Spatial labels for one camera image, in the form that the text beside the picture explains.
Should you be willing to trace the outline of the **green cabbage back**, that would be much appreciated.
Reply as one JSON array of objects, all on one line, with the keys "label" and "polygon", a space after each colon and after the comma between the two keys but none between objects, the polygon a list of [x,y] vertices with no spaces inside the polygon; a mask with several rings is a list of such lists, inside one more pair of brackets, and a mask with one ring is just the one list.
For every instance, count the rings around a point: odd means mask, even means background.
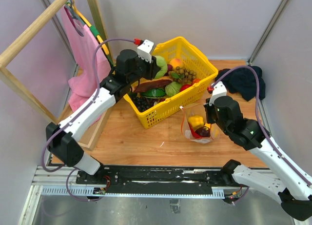
[{"label": "green cabbage back", "polygon": [[160,70],[156,73],[154,79],[159,79],[167,73],[168,66],[167,66],[166,60],[162,56],[155,56],[155,58],[156,58],[156,64],[160,68]]}]

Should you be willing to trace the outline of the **yellow bell pepper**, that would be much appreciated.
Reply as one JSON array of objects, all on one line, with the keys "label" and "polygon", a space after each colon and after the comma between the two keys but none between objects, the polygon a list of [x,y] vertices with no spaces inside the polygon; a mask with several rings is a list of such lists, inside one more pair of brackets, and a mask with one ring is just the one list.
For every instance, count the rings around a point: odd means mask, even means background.
[{"label": "yellow bell pepper", "polygon": [[216,124],[206,123],[205,127],[209,129],[210,138],[218,138],[219,137],[219,129]]},{"label": "yellow bell pepper", "polygon": [[200,115],[189,116],[188,123],[194,130],[203,127],[205,124],[203,117]]}]

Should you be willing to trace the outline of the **clear zip top bag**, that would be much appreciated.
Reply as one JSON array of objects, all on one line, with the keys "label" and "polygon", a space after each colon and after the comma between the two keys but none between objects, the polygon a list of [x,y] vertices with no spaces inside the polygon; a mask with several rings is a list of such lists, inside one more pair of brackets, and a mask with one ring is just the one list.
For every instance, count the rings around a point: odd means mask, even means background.
[{"label": "clear zip top bag", "polygon": [[203,104],[192,103],[179,108],[183,114],[180,128],[183,137],[201,144],[211,143],[219,139],[220,130],[216,124],[208,123]]}]

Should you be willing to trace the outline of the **red chili pepper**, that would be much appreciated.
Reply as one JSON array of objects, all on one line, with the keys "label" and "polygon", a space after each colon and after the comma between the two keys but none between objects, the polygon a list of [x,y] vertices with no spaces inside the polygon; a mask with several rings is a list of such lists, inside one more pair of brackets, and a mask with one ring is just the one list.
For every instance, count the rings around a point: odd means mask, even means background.
[{"label": "red chili pepper", "polygon": [[193,129],[190,129],[193,138],[200,139],[202,136],[198,135]]}]

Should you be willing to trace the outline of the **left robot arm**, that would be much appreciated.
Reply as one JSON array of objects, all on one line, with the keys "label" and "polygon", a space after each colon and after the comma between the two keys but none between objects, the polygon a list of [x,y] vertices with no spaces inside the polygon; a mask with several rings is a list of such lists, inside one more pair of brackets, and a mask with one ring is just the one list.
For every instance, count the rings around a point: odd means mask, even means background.
[{"label": "left robot arm", "polygon": [[100,162],[85,153],[78,144],[85,131],[106,110],[113,107],[142,78],[152,80],[160,70],[151,48],[138,47],[136,51],[125,49],[117,57],[115,72],[100,83],[93,95],[70,117],[58,125],[50,123],[47,128],[47,149],[66,166],[76,167],[87,173],[94,184],[104,179]]}]

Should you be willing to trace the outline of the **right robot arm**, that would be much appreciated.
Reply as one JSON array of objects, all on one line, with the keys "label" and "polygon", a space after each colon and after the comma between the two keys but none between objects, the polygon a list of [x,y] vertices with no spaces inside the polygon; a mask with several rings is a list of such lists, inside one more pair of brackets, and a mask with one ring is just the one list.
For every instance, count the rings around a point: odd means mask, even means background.
[{"label": "right robot arm", "polygon": [[242,184],[269,196],[299,221],[312,216],[312,177],[277,145],[269,132],[256,120],[244,118],[239,104],[230,96],[208,98],[204,104],[208,123],[217,124],[232,142],[257,156],[275,174],[265,176],[236,160],[221,169],[221,181]]}]

